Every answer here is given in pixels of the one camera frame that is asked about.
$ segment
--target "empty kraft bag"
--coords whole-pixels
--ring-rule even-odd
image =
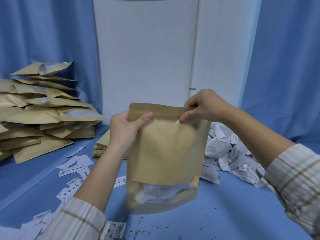
[[[131,214],[172,210],[197,198],[210,122],[180,123],[189,108],[132,103],[129,121],[152,112],[139,129],[127,159],[127,208]]]

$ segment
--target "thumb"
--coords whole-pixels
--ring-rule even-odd
[[[138,129],[140,129],[143,125],[145,125],[149,120],[151,120],[153,117],[153,113],[145,113],[144,115],[140,116],[136,121],[134,121],[134,124]]]
[[[180,122],[186,122],[189,118],[195,117],[199,114],[199,108],[195,108],[187,111],[186,113],[180,116]]]

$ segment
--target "person's left hand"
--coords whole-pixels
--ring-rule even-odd
[[[110,142],[113,147],[120,147],[127,152],[136,139],[138,129],[152,119],[152,113],[146,113],[136,121],[128,121],[128,111],[115,114],[110,120]]]

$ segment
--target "sleeve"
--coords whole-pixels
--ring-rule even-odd
[[[320,239],[320,155],[296,144],[274,159],[264,177],[287,216]]]
[[[106,216],[98,208],[70,198],[44,231],[40,240],[98,240],[106,225]]]

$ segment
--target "person's right arm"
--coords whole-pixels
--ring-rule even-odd
[[[186,101],[194,107],[180,117],[202,117],[229,127],[266,169],[286,214],[314,239],[320,239],[320,156],[282,137],[246,112],[228,104],[211,89]]]

